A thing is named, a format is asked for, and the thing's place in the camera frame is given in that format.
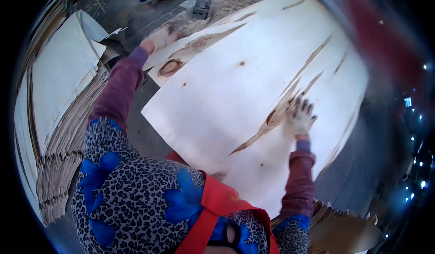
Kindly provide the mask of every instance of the work glove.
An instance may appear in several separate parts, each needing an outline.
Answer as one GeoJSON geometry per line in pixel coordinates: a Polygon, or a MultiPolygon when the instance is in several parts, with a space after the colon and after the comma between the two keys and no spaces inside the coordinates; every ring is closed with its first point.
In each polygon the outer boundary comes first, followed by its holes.
{"type": "Polygon", "coordinates": [[[166,25],[154,30],[148,37],[142,40],[140,46],[145,48],[148,54],[151,55],[182,37],[182,33],[174,33],[174,28],[173,25],[166,25]]]}
{"type": "Polygon", "coordinates": [[[301,97],[296,99],[293,107],[286,111],[286,118],[292,133],[296,135],[307,135],[317,116],[313,116],[314,104],[309,104],[305,99],[301,105],[301,97]]]}

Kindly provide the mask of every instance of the blue flower pattern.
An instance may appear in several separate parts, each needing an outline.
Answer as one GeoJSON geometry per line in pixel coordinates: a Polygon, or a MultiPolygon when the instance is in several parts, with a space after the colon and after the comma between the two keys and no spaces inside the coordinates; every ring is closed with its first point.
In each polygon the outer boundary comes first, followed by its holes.
{"type": "MultiPolygon", "coordinates": [[[[164,217],[166,221],[172,224],[187,220],[188,229],[190,230],[203,210],[201,198],[204,187],[197,188],[185,168],[178,172],[177,181],[181,190],[168,189],[163,194],[164,199],[170,204],[164,217]]],[[[210,240],[222,241],[226,221],[227,218],[219,217],[210,240]]],[[[240,231],[241,238],[237,247],[245,254],[258,253],[257,243],[244,243],[250,235],[247,226],[241,224],[240,231]]]]}
{"type": "MultiPolygon", "coordinates": [[[[115,123],[115,121],[110,120],[110,124],[117,130],[121,131],[121,128],[115,123]]],[[[109,174],[119,164],[119,154],[107,152],[100,158],[98,163],[98,165],[95,165],[89,159],[84,159],[80,168],[80,171],[86,174],[86,177],[80,181],[77,188],[82,187],[80,191],[84,194],[84,203],[88,217],[92,212],[96,211],[104,201],[103,191],[98,193],[97,198],[94,197],[92,191],[103,187],[109,174]]],[[[89,225],[100,246],[107,247],[113,243],[115,238],[115,229],[113,228],[113,225],[108,225],[102,220],[92,218],[89,218],[89,225]]]]}

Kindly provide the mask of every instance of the apron strap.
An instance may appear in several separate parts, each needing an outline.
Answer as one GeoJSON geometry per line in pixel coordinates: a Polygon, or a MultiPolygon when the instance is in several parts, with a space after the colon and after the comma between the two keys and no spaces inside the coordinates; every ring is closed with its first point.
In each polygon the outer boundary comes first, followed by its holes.
{"type": "Polygon", "coordinates": [[[203,254],[218,219],[218,215],[203,209],[175,254],[203,254]]]}
{"type": "Polygon", "coordinates": [[[270,230],[270,218],[267,212],[241,200],[234,188],[219,182],[204,171],[201,172],[205,174],[205,184],[201,198],[201,205],[204,209],[175,251],[175,254],[203,254],[219,216],[225,216],[238,210],[254,211],[257,219],[263,224],[266,235],[270,238],[269,253],[279,254],[278,244],[270,230]]]}

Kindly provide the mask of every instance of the leopard print shirt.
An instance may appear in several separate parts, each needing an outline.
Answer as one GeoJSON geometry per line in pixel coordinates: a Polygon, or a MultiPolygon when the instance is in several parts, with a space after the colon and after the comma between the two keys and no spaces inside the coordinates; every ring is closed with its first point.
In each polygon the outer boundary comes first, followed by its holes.
{"type": "MultiPolygon", "coordinates": [[[[80,187],[76,187],[71,202],[77,234],[85,253],[162,253],[178,246],[188,233],[188,224],[186,220],[177,224],[165,220],[169,203],[163,193],[167,189],[180,189],[177,182],[180,169],[188,170],[196,187],[204,186],[204,175],[174,161],[140,156],[116,123],[99,118],[87,129],[84,158],[98,165],[107,152],[118,153],[119,164],[101,189],[93,191],[95,197],[100,191],[104,193],[100,207],[88,217],[80,187]],[[113,226],[115,238],[110,246],[99,245],[89,219],[102,220],[113,226]]],[[[80,171],[77,185],[85,176],[80,171]]],[[[245,224],[250,233],[245,242],[257,243],[258,253],[268,252],[264,228],[251,211],[238,211],[226,218],[239,225],[245,224]]]]}

